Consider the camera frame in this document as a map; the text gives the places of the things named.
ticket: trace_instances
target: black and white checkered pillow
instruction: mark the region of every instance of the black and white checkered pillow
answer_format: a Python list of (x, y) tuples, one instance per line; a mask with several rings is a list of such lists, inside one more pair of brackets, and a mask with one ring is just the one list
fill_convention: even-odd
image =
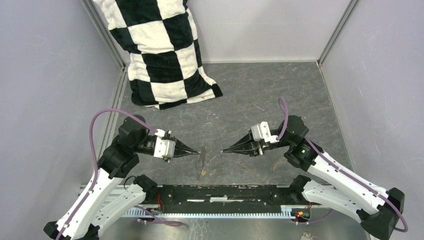
[(132, 102), (168, 109), (221, 97), (202, 67), (187, 0), (94, 0), (112, 36), (129, 51)]

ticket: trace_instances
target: gray floor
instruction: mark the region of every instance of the gray floor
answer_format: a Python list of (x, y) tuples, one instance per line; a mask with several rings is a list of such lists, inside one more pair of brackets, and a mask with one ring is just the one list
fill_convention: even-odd
[[(204, 146), (207, 152), (204, 161), (192, 155), (170, 163), (140, 155), (140, 163), (131, 175), (145, 174), (158, 184), (179, 185), (288, 185), (299, 174), (308, 176), (286, 161), (286, 148), (258, 157), (220, 155), (254, 124), (268, 121), (270, 128), (277, 128), (284, 118), (277, 102), (279, 96), (287, 101), (290, 115), (302, 117), (309, 127), (309, 138), (350, 168), (333, 107), (315, 63), (216, 63), (205, 64), (204, 69), (219, 84), (223, 97), (158, 110), (133, 104), (129, 84), (126, 85), (121, 109), (143, 116), (155, 128), (172, 130), (172, 135), (189, 147), (201, 150)], [(124, 118), (119, 117), (117, 126)]]

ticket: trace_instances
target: black square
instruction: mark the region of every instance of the black square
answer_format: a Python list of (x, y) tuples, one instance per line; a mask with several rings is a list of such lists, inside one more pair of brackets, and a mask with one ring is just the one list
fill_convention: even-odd
[(189, 8), (188, 6), (187, 6), (187, 1), (188, 0), (182, 0), (182, 5), (184, 5), (184, 8), (185, 8), (185, 10), (187, 11), (187, 9)]
[(196, 52), (197, 67), (202, 66), (202, 55), (200, 54), (199, 39), (194, 40), (194, 50)]
[(162, 20), (156, 0), (115, 0), (127, 27)]
[(163, 24), (175, 51), (185, 49), (193, 43), (192, 28), (187, 12), (167, 18), (163, 20)]
[(211, 89), (211, 85), (203, 79), (203, 77), (199, 74), (199, 70), (197, 70), (193, 76), (184, 79), (184, 88), (187, 93), (187, 97), (193, 98)]
[(159, 104), (159, 109), (160, 110), (170, 109), (170, 108), (179, 106), (181, 104), (186, 104), (186, 103), (187, 103), (187, 99), (182, 99), (182, 100), (174, 101), (174, 102), (165, 102), (165, 103)]
[(144, 63), (152, 83), (174, 83), (183, 80), (180, 62), (174, 51), (158, 54), (143, 53)]
[(152, 85), (148, 81), (132, 80), (129, 81), (132, 90), (131, 101), (141, 106), (157, 105), (155, 95), (152, 91)]
[(141, 54), (142, 52), (137, 48), (137, 44), (133, 42), (130, 31), (128, 28), (115, 28), (110, 30), (110, 34), (115, 38), (117, 43), (124, 49), (133, 54)]

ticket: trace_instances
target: purple cable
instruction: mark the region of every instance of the purple cable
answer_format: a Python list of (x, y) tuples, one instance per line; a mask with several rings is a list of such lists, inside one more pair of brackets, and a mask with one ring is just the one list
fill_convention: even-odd
[(278, 104), (279, 104), (279, 107), (281, 108), (282, 112), (284, 113), (284, 123), (282, 124), (281, 132), (279, 133), (279, 135), (277, 137), (277, 140), (280, 140), (283, 137), (284, 132), (287, 129), (287, 122), (289, 121), (289, 107), (287, 107), (286, 100), (284, 100), (284, 98), (282, 96), (280, 96), (278, 98)]
[(146, 214), (150, 215), (152, 218), (159, 221), (159, 222), (147, 221), (146, 223), (148, 223), (148, 224), (164, 224), (164, 225), (170, 226), (170, 227), (181, 227), (182, 225), (184, 225), (184, 223), (182, 223), (180, 221), (164, 221), (164, 220), (160, 219), (159, 217), (155, 216), (153, 213), (147, 211), (147, 209), (145, 209), (142, 206), (136, 205), (136, 206), (134, 206), (134, 208), (138, 208), (138, 209), (143, 210)]
[[(137, 123), (141, 124), (146, 129), (149, 129), (152, 133), (158, 132), (158, 130), (156, 128), (149, 126), (144, 121), (138, 119), (136, 116), (134, 116), (131, 113), (124, 111), (124, 110), (120, 110), (120, 109), (116, 109), (116, 108), (106, 108), (106, 109), (103, 109), (103, 110), (99, 111), (98, 113), (96, 113), (93, 116), (93, 118), (91, 119), (90, 128), (89, 128), (89, 141), (90, 141), (90, 147), (91, 147), (91, 155), (92, 155), (93, 164), (94, 164), (94, 178), (93, 178), (93, 181), (92, 181), (90, 187), (88, 188), (88, 192), (84, 195), (84, 197), (81, 199), (81, 201), (75, 207), (75, 209), (69, 215), (69, 217), (67, 218), (67, 220), (64, 223), (65, 225), (68, 225), (72, 221), (72, 218), (75, 216), (75, 214), (77, 214), (78, 210), (81, 208), (83, 203), (89, 197), (89, 195), (90, 195), (89, 192), (91, 192), (94, 189), (94, 187), (97, 183), (97, 179), (99, 178), (99, 167), (97, 165), (96, 150), (95, 150), (95, 147), (94, 147), (94, 140), (93, 140), (93, 127), (94, 127), (94, 123), (95, 123), (97, 117), (100, 116), (103, 113), (106, 113), (106, 112), (117, 112), (117, 113), (120, 113), (120, 114), (127, 115), (128, 117), (130, 117), (131, 119), (133, 119)], [(62, 234), (64, 233), (64, 231), (65, 231), (65, 227), (62, 227), (62, 229), (59, 231), (59, 234), (56, 236), (55, 240), (59, 240), (61, 238)]]
[[(324, 161), (326, 161), (328, 163), (328, 165), (331, 165), (334, 169), (339, 169), (339, 167), (334, 164), (332, 161), (330, 161), (328, 158), (326, 158), (318, 149), (317, 147), (314, 145), (314, 143), (312, 143), (311, 140), (309, 140), (309, 138), (305, 137), (305, 140), (307, 141), (307, 143), (313, 148), (313, 150), (315, 150), (315, 152), (322, 158), (324, 159)], [(402, 215), (402, 213), (398, 210), (398, 208), (391, 202), (389, 201), (386, 197), (384, 197), (383, 195), (379, 195), (379, 193), (374, 190), (372, 187), (366, 185), (365, 183), (363, 183), (362, 181), (360, 181), (359, 179), (357, 179), (356, 177), (350, 175), (348, 172), (344, 171), (343, 169), (340, 169), (340, 173), (344, 174), (346, 177), (350, 178), (352, 181), (354, 181), (355, 183), (361, 185), (362, 187), (364, 187), (365, 189), (367, 189), (368, 191), (370, 191), (372, 194), (374, 194), (375, 196), (378, 196), (379, 198), (383, 199), (392, 209), (393, 211), (399, 216), (400, 221), (402, 221), (403, 227), (404, 229), (401, 228), (397, 228), (395, 227), (394, 230), (402, 232), (402, 233), (406, 233), (408, 232), (408, 224), (407, 221), (405, 220), (404, 216)]]
[(323, 220), (326, 220), (326, 219), (328, 219), (329, 217), (330, 217), (330, 215), (331, 214), (333, 214), (333, 209), (330, 209), (330, 211), (325, 215), (325, 216), (323, 216), (323, 217), (321, 217), (321, 218), (318, 218), (318, 219), (316, 219), (316, 220), (313, 220), (313, 221), (307, 221), (307, 222), (297, 222), (296, 224), (297, 225), (309, 225), (309, 224), (316, 224), (316, 223), (318, 223), (318, 222), (321, 222), (321, 221), (323, 221)]

